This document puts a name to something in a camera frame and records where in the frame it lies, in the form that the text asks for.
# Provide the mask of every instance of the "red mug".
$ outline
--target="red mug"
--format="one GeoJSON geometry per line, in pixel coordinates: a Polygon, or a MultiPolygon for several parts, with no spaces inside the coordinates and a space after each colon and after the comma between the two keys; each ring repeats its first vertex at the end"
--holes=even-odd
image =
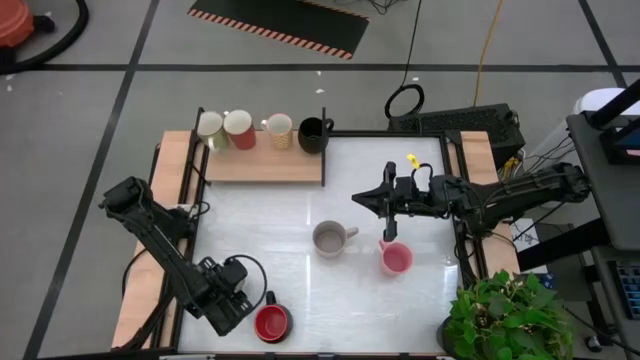
{"type": "Polygon", "coordinates": [[[258,310],[254,329],[260,340],[278,343],[289,336],[293,328],[293,318],[289,309],[276,302],[273,291],[267,291],[267,305],[258,310]]]}
{"type": "Polygon", "coordinates": [[[224,131],[240,150],[256,146],[256,130],[251,115],[244,110],[234,110],[224,118],[224,131]]]}
{"type": "Polygon", "coordinates": [[[406,245],[400,243],[387,243],[378,241],[382,250],[380,266],[385,275],[397,276],[409,271],[413,265],[413,253],[406,245]]]}

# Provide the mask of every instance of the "white table surface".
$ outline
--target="white table surface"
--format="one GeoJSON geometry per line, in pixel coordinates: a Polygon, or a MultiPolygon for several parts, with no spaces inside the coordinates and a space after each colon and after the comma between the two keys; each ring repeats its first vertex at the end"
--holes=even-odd
{"type": "MultiPolygon", "coordinates": [[[[332,138],[326,153],[326,186],[218,184],[206,189],[211,211],[200,221],[194,262],[205,256],[222,262],[248,254],[264,266],[277,300],[294,319],[290,336],[266,344],[254,332],[257,311],[225,337],[205,318],[186,313],[181,352],[441,353],[436,330],[448,316],[458,285],[450,220],[397,216],[398,238],[414,252],[408,273],[389,278],[380,271],[378,240],[384,220],[351,200],[376,188],[387,161],[398,176],[412,170],[407,154],[443,174],[439,141],[430,138],[332,138]],[[314,250],[316,224],[335,220],[360,233],[345,252],[325,259],[314,250]]],[[[428,169],[416,173],[428,189],[428,169]]],[[[257,266],[244,291],[255,301],[262,291],[257,266]]]]}

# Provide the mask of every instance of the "black mat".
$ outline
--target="black mat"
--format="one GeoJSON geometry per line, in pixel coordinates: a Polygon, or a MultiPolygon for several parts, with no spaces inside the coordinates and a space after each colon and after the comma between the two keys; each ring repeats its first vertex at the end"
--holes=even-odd
{"type": "Polygon", "coordinates": [[[369,25],[365,16],[300,0],[197,0],[189,15],[343,59],[369,25]]]}

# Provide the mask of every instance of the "floor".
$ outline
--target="floor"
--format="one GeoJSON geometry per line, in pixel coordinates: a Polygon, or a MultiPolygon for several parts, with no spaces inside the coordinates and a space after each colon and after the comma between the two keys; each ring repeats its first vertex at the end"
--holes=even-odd
{"type": "MultiPolygon", "coordinates": [[[[27,2],[58,32],[29,41],[22,58],[77,16],[70,0],[27,2]]],[[[126,176],[148,176],[163,131],[190,129],[198,106],[242,108],[255,121],[286,112],[296,124],[326,106],[336,128],[386,128],[383,106],[402,81],[417,1],[385,16],[339,1],[371,17],[350,61],[192,18],[193,2],[87,0],[91,20],[76,44],[39,71],[0,78],[0,166],[11,169],[0,180],[0,201],[11,204],[0,216],[0,358],[109,349],[135,242],[98,199],[126,176]]],[[[408,79],[425,88],[425,111],[470,106],[497,3],[424,2],[408,79]]],[[[577,98],[640,77],[639,12],[636,0],[505,2],[479,104],[517,110],[535,148],[577,98]]],[[[401,97],[394,111],[414,101],[401,97]]]]}

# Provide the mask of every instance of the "gray mug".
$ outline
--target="gray mug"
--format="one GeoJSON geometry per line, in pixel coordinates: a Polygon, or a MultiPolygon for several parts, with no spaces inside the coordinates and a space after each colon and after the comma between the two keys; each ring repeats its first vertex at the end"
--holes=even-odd
{"type": "Polygon", "coordinates": [[[340,255],[347,240],[358,233],[358,228],[345,229],[335,221],[323,221],[313,230],[313,246],[318,254],[332,258],[340,255]]]}

